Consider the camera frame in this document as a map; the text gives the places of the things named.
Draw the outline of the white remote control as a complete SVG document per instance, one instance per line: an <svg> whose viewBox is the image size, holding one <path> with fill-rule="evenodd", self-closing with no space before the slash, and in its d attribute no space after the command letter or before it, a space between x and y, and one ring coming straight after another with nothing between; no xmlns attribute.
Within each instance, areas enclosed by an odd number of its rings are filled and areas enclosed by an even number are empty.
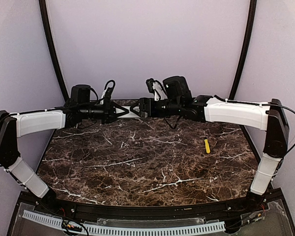
<svg viewBox="0 0 295 236"><path fill-rule="evenodd" d="M119 119L141 118L140 116L138 116L134 112L130 111L130 106L122 106L122 108L123 109L116 108L116 114L118 115ZM124 109L127 109L129 113L120 116L121 113L125 112Z"/></svg>

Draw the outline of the yellow handled screwdriver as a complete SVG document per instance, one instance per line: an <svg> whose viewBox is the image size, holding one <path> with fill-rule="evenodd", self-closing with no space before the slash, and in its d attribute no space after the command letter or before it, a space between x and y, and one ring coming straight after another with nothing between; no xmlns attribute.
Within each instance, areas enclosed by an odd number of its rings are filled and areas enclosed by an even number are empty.
<svg viewBox="0 0 295 236"><path fill-rule="evenodd" d="M207 138L207 135L206 135L205 131L204 131L204 143L205 143L206 153L210 154L211 153L210 146L209 146L208 138Z"/></svg>

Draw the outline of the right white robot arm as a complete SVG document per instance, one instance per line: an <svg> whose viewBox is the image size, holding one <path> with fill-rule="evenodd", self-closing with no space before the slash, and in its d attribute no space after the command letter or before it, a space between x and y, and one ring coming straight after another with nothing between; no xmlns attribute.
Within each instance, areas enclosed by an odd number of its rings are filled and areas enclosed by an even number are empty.
<svg viewBox="0 0 295 236"><path fill-rule="evenodd" d="M153 78L146 81L154 98L140 98L130 111L141 118L166 118L179 116L198 122L226 122L250 126L266 132L263 155L250 192L263 195L277 173L288 147L289 124L285 115L287 107L278 99L271 102L245 102L223 99L217 95L192 97L183 76L172 76L163 82Z"/></svg>

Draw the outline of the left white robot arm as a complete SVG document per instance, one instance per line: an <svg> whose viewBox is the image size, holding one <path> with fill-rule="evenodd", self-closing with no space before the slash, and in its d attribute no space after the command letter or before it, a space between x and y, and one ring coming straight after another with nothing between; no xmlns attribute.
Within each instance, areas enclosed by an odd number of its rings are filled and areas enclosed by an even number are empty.
<svg viewBox="0 0 295 236"><path fill-rule="evenodd" d="M56 193L26 163L18 151L18 138L42 131L70 128L89 120L100 120L102 124L112 123L131 114L111 100L113 87L105 87L102 97L90 99L93 88L89 85L75 85L71 97L58 108L8 113L0 111L0 167L39 199L50 202Z"/></svg>

